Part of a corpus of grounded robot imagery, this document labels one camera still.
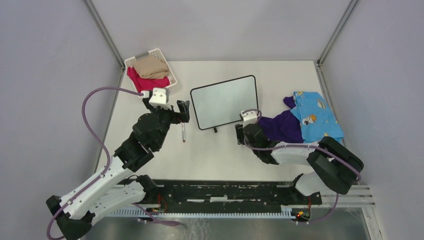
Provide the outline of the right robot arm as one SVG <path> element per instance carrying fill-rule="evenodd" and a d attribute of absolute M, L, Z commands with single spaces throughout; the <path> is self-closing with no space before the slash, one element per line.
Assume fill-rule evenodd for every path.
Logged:
<path fill-rule="evenodd" d="M 238 145 L 251 149 L 263 163 L 309 166 L 311 173 L 301 173 L 289 189 L 289 199 L 302 204 L 315 192 L 331 190 L 346 195 L 361 180 L 364 163 L 330 136 L 317 143 L 271 141 L 256 123 L 235 126 Z"/>

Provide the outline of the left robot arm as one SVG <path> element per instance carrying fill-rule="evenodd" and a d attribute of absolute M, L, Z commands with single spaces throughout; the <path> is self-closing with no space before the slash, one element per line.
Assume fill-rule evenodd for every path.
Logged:
<path fill-rule="evenodd" d="M 59 227 L 61 239 L 78 240 L 115 210 L 140 201 L 151 204 L 156 200 L 156 186 L 147 175 L 120 190 L 112 188 L 154 158 L 171 125 L 190 121 L 190 102 L 178 100 L 179 111 L 169 104 L 158 104 L 156 100 L 144 99 L 143 102 L 149 112 L 138 118 L 128 139 L 114 154 L 106 155 L 106 165 L 71 192 L 46 200 L 52 214 L 46 231 L 48 239 L 53 239 L 50 231 L 53 223 Z"/>

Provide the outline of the white whiteboard marker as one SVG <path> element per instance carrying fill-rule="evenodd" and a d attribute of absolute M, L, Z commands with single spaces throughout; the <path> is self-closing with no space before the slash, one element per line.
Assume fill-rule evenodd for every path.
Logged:
<path fill-rule="evenodd" d="M 185 128 L 185 123 L 181 123 L 181 132 L 182 132 L 182 142 L 185 143 L 186 142 L 186 128 Z"/>

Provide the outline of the black framed whiteboard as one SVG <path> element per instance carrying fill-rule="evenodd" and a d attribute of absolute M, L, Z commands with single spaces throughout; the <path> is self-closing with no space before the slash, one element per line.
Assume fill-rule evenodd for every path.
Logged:
<path fill-rule="evenodd" d="M 239 122 L 242 112 L 259 108 L 254 75 L 195 87 L 190 90 L 190 97 L 202 131 Z"/>

